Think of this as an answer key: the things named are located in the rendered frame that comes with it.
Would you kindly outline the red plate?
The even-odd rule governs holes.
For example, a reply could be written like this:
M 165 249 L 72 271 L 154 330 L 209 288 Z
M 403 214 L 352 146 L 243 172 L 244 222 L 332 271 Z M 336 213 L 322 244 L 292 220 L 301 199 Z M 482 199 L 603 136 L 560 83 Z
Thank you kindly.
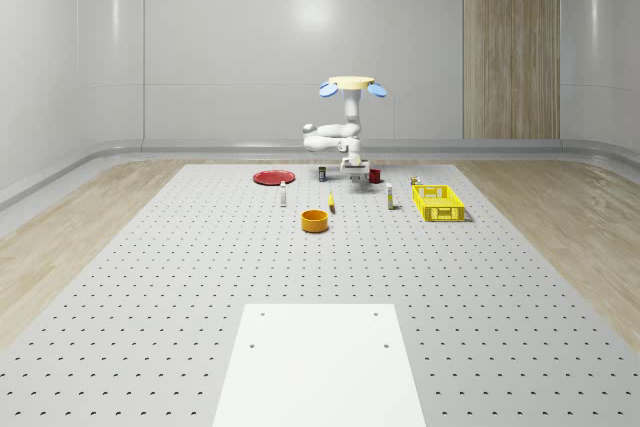
M 279 186 L 293 182 L 295 174 L 286 170 L 266 170 L 256 173 L 253 180 L 260 185 Z

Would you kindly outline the white board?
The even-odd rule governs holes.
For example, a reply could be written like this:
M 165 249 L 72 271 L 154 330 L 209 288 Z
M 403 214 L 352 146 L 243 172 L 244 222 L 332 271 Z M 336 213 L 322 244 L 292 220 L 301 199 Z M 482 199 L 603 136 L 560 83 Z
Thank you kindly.
M 248 304 L 213 427 L 425 427 L 391 304 Z

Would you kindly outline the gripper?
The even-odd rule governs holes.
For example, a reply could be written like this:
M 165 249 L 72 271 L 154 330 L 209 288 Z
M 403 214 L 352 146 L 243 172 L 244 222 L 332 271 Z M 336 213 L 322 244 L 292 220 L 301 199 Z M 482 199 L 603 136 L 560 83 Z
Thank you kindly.
M 354 183 L 368 182 L 370 163 L 368 160 L 361 160 L 358 165 L 353 164 L 349 157 L 343 157 L 341 161 L 341 173 L 348 174 Z

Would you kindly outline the drone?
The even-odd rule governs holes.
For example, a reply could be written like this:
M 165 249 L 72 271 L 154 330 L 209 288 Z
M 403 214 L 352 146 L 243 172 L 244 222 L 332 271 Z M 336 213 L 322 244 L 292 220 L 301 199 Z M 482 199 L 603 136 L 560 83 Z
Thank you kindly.
M 377 97 L 387 96 L 387 91 L 380 84 L 376 83 L 374 78 L 362 76 L 330 77 L 320 86 L 319 95 L 321 97 L 330 97 L 338 90 L 360 91 L 364 89 Z

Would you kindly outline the yellow bowl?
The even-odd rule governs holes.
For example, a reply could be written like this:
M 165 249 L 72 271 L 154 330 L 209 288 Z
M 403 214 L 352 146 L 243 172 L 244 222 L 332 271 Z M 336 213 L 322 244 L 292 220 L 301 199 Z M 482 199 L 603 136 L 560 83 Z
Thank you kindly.
M 301 228 L 305 232 L 321 233 L 328 229 L 328 214 L 322 210 L 307 210 L 301 214 Z

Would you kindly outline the yellow basket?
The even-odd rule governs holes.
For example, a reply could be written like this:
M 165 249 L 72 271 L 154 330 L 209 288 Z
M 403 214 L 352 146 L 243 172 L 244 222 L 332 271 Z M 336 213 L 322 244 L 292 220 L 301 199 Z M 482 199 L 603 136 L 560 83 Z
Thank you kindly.
M 425 221 L 465 220 L 465 206 L 447 185 L 413 185 L 412 199 Z

